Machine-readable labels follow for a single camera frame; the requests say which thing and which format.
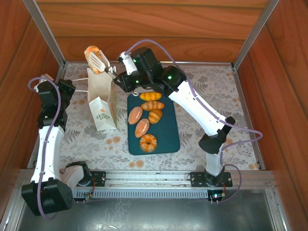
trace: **patterned table cover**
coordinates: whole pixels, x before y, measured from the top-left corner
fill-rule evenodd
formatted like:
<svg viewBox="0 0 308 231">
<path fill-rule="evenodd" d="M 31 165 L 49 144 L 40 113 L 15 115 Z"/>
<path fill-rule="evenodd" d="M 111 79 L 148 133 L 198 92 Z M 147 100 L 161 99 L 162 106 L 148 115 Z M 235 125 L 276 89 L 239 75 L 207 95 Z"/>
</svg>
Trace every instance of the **patterned table cover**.
<svg viewBox="0 0 308 231">
<path fill-rule="evenodd" d="M 65 79 L 87 77 L 87 64 L 69 64 Z M 117 65 L 117 72 L 124 67 Z M 181 66 L 192 79 L 196 91 L 218 112 L 233 116 L 236 124 L 246 127 L 244 113 L 229 66 Z M 87 90 L 87 81 L 74 81 L 78 90 Z M 180 150 L 172 154 L 133 156 L 128 152 L 127 96 L 116 86 L 117 127 L 115 130 L 97 131 L 90 113 L 87 94 L 75 92 L 67 108 L 68 120 L 60 148 L 60 168 L 84 160 L 90 169 L 102 170 L 204 170 L 205 153 L 198 146 L 204 135 L 199 124 L 175 103 L 180 135 Z M 249 134 L 232 129 L 227 144 L 249 139 Z M 228 148 L 224 163 L 236 165 L 240 170 L 257 170 L 256 157 L 250 143 Z"/>
</svg>

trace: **toy bread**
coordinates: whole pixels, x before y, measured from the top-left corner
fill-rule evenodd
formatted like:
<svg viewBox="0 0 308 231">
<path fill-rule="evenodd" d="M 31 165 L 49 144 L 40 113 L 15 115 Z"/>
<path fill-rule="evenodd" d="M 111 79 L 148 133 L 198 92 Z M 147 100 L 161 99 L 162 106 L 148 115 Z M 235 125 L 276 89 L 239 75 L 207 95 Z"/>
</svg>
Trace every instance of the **toy bread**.
<svg viewBox="0 0 308 231">
<path fill-rule="evenodd" d="M 163 109 L 164 108 L 164 104 L 159 102 L 159 101 L 148 101 L 145 102 L 141 105 L 141 108 L 145 111 L 151 111 L 154 109 Z"/>
<path fill-rule="evenodd" d="M 145 134 L 141 137 L 139 142 L 140 148 L 146 152 L 150 153 L 153 152 L 157 147 L 157 139 L 154 135 Z"/>
<path fill-rule="evenodd" d="M 150 126 L 150 122 L 148 119 L 140 120 L 136 126 L 135 136 L 137 138 L 140 138 L 141 136 L 143 136 L 148 131 L 149 126 Z"/>
<path fill-rule="evenodd" d="M 160 109 L 151 110 L 149 113 L 149 121 L 151 124 L 156 124 L 162 116 L 163 113 Z"/>
<path fill-rule="evenodd" d="M 162 97 L 162 94 L 158 92 L 145 92 L 142 93 L 139 97 L 145 101 L 159 100 Z"/>
<path fill-rule="evenodd" d="M 141 107 L 134 107 L 133 110 L 130 111 L 128 116 L 128 123 L 135 124 L 139 121 L 142 116 L 142 108 Z"/>
<path fill-rule="evenodd" d="M 86 60 L 89 64 L 89 57 L 90 57 L 90 52 L 93 52 L 102 62 L 103 62 L 103 58 L 100 54 L 100 49 L 98 49 L 97 46 L 89 46 L 88 48 L 86 48 L 86 50 L 84 51 Z M 102 73 L 101 71 L 97 70 L 95 67 L 93 67 L 92 65 L 89 64 L 89 67 L 91 68 L 91 70 L 93 71 L 93 73 L 95 74 L 100 74 Z"/>
</svg>

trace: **wooden panel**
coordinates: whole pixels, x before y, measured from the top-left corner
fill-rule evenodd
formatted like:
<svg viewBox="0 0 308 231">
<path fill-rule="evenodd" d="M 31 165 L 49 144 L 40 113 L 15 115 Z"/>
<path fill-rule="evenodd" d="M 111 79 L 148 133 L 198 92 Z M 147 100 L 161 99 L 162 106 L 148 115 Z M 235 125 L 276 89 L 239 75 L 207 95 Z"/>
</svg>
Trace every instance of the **wooden panel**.
<svg viewBox="0 0 308 231">
<path fill-rule="evenodd" d="M 3 216 L 7 202 L 10 198 L 11 191 L 18 177 L 19 169 L 25 161 L 29 161 L 35 141 L 38 136 L 37 115 L 40 111 L 40 99 L 38 94 L 32 94 L 31 103 L 29 104 L 23 122 L 10 151 L 6 165 L 0 175 L 0 184 L 5 185 L 5 190 L 0 190 L 0 219 Z"/>
<path fill-rule="evenodd" d="M 267 26 L 290 81 L 308 116 L 307 5 L 303 0 L 281 1 L 269 18 Z"/>
<path fill-rule="evenodd" d="M 266 28 L 249 55 L 291 179 L 308 213 L 308 120 Z"/>
<path fill-rule="evenodd" d="M 0 1 L 0 84 L 29 23 L 30 14 L 21 0 Z"/>
<path fill-rule="evenodd" d="M 56 40 L 67 60 L 85 60 L 83 51 L 89 45 L 98 46 L 109 60 L 116 60 L 118 55 L 126 51 L 142 38 L 123 37 L 58 37 Z M 177 61 L 232 62 L 244 41 L 223 39 L 195 38 L 152 38 L 164 46 Z M 169 61 L 168 57 L 157 46 L 144 43 L 153 49 L 161 61 Z"/>
<path fill-rule="evenodd" d="M 42 74 L 48 74 L 50 75 L 53 79 L 57 78 L 58 71 L 59 71 L 59 64 L 54 57 L 53 53 L 51 50 L 48 50 L 45 63 L 43 66 Z"/>
<path fill-rule="evenodd" d="M 10 18 L 8 24 L 15 23 L 17 28 L 24 22 L 22 17 Z M 5 189 L 0 190 L 0 219 L 3 216 L 11 191 L 14 187 L 17 174 L 21 167 L 26 167 L 35 141 L 38 136 L 37 117 L 40 111 L 38 94 L 30 91 L 28 81 L 48 73 L 54 79 L 57 76 L 59 65 L 49 50 L 44 38 L 34 21 L 28 20 L 24 26 L 19 44 L 11 47 L 15 55 L 12 63 L 5 70 L 2 85 L 0 86 L 0 185 Z"/>
<path fill-rule="evenodd" d="M 292 230 L 308 229 L 307 21 L 307 1 L 280 1 L 238 71 Z"/>
<path fill-rule="evenodd" d="M 246 39 L 262 9 L 131 4 L 40 4 L 55 36 Z"/>
<path fill-rule="evenodd" d="M 205 5 L 233 7 L 261 7 L 267 0 L 37 0 L 37 3 L 142 3 L 142 4 L 174 4 L 174 5 Z"/>
<path fill-rule="evenodd" d="M 308 221 L 305 217 L 301 198 L 298 196 L 290 177 L 287 163 L 264 103 L 267 99 L 263 97 L 260 91 L 249 55 L 243 60 L 238 74 L 253 126 L 263 132 L 264 137 L 258 142 L 260 151 L 266 168 L 273 170 L 288 221 L 293 227 L 292 230 L 306 230 Z"/>
<path fill-rule="evenodd" d="M 0 108 L 5 111 L 0 114 L 0 121 L 5 121 L 5 126 L 0 133 L 0 146 L 3 153 L 0 155 L 0 169 L 8 159 L 33 95 L 27 83 L 40 74 L 47 51 L 48 46 L 44 38 L 31 20 L 11 68 L 7 71 L 0 87 Z"/>
</svg>

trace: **enclosure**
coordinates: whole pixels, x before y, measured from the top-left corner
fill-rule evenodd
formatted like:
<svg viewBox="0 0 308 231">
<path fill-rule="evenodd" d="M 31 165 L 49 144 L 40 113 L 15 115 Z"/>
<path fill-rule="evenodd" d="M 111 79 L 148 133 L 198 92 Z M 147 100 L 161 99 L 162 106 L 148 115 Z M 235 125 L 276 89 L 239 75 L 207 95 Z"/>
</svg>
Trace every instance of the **enclosure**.
<svg viewBox="0 0 308 231">
<path fill-rule="evenodd" d="M 0 8 L 2 230 L 308 228 L 306 0 L 6 0 Z M 87 95 L 75 92 L 60 147 L 60 168 L 86 161 L 91 170 L 106 171 L 106 186 L 94 195 L 99 201 L 74 205 L 51 223 L 35 217 L 20 197 L 39 148 L 41 101 L 28 81 L 46 73 L 56 81 L 86 78 L 90 45 L 123 72 L 119 54 L 148 38 L 170 52 L 215 110 L 263 133 L 258 142 L 224 152 L 223 162 L 241 171 L 226 167 L 233 180 L 226 194 L 234 193 L 242 175 L 239 193 L 211 205 L 201 199 L 207 189 L 191 187 L 189 173 L 206 166 L 198 146 L 204 132 L 176 103 L 179 151 L 131 155 L 129 93 L 117 86 L 117 129 L 97 131 Z M 151 48 L 163 67 L 172 64 L 157 46 L 141 46 Z M 73 83 L 87 89 L 86 81 Z M 226 144 L 254 138 L 232 129 Z M 74 197 L 83 192 L 76 187 Z"/>
</svg>

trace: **white paper bag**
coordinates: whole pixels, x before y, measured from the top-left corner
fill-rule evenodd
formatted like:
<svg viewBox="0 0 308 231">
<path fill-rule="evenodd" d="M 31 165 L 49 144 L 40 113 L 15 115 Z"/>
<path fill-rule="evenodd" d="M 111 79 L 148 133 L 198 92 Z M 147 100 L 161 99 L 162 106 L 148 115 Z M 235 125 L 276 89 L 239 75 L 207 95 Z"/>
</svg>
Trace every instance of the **white paper bag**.
<svg viewBox="0 0 308 231">
<path fill-rule="evenodd" d="M 106 72 L 88 72 L 88 102 L 98 131 L 116 129 L 116 91 L 113 78 Z"/>
</svg>

